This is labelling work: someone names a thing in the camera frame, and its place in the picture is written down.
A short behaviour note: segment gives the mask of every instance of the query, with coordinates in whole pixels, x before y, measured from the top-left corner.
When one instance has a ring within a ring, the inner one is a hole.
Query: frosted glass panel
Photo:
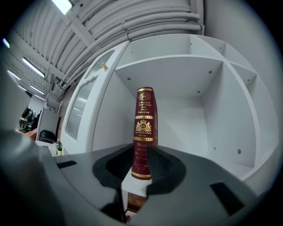
[[[80,120],[84,112],[85,104],[88,101],[88,96],[92,90],[93,84],[96,79],[88,82],[82,86],[76,96],[76,99],[72,105],[71,113],[68,118],[66,132],[74,139],[78,137],[78,131],[80,126]]]
[[[114,51],[109,52],[109,53],[105,54],[103,57],[101,57],[97,61],[97,63],[93,66],[92,70],[89,72],[89,74],[86,76],[86,78],[89,77],[90,75],[92,75],[93,73],[97,72],[99,69],[101,69],[101,64],[102,63],[106,64],[113,53],[114,53]]]

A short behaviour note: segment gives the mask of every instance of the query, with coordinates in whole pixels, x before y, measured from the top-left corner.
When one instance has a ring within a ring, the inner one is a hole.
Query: book spine
[[[157,105],[151,87],[138,89],[134,125],[134,162],[131,174],[140,180],[150,180],[146,149],[149,144],[158,142]]]

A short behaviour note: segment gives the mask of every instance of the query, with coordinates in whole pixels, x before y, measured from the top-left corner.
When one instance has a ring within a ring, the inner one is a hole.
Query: black slot
[[[230,216],[244,207],[243,203],[223,182],[215,183],[210,186]]]
[[[58,166],[59,169],[62,169],[62,168],[72,166],[72,165],[75,165],[75,164],[76,164],[76,162],[72,160],[72,161],[57,163],[57,166]]]

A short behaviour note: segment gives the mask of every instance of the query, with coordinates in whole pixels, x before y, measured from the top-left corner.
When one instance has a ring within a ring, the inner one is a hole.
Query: red book
[[[134,162],[132,176],[140,180],[150,180],[151,174],[147,165],[147,145],[157,144],[157,105],[153,89],[138,89],[136,117],[134,121]]]

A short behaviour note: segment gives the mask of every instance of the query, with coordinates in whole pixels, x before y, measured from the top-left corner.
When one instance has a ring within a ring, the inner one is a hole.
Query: ceiling
[[[72,9],[63,15],[51,0],[34,1],[6,37],[10,48],[1,50],[6,69],[21,79],[19,85],[44,99],[48,95],[52,100],[59,101],[81,79],[98,55],[117,45],[122,37],[129,37],[127,34],[143,30],[141,35],[128,38],[134,41],[159,34],[201,34],[204,29],[202,0],[71,2]],[[125,28],[128,21],[134,23]],[[159,26],[152,32],[157,25],[166,24],[188,26],[161,30]],[[26,66],[23,57],[42,71],[45,77]],[[30,85],[45,95],[36,93]]]

